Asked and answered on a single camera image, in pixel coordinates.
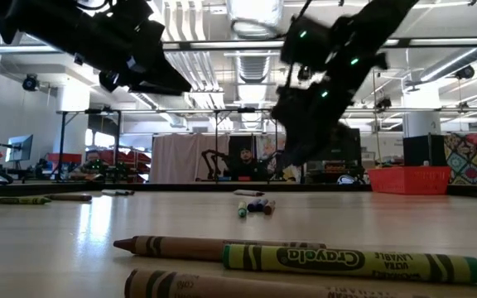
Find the yellow-green crayon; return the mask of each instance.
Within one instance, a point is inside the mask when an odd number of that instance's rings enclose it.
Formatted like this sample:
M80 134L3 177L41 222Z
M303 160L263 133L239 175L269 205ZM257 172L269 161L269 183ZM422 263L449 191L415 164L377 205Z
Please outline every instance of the yellow-green crayon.
M0 197L0 204L45 204L51 200L44 196Z
M477 283L477 259L427 253L226 245L224 266L377 279Z
M247 205L246 202L242 201L238 203L238 216L243 218L246 216L246 214L248 214Z

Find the red basket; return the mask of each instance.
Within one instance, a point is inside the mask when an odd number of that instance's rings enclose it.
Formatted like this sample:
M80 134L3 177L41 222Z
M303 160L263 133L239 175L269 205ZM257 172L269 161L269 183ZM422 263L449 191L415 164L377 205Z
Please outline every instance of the red basket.
M374 192L403 195L444 195L449 166L403 166L368 170Z

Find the computer screen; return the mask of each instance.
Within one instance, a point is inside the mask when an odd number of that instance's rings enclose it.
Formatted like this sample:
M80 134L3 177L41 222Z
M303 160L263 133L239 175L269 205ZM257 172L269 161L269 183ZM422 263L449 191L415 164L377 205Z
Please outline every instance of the computer screen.
M32 135L11 137L8 144L16 148L7 149L6 162L9 161L28 161L31 159Z

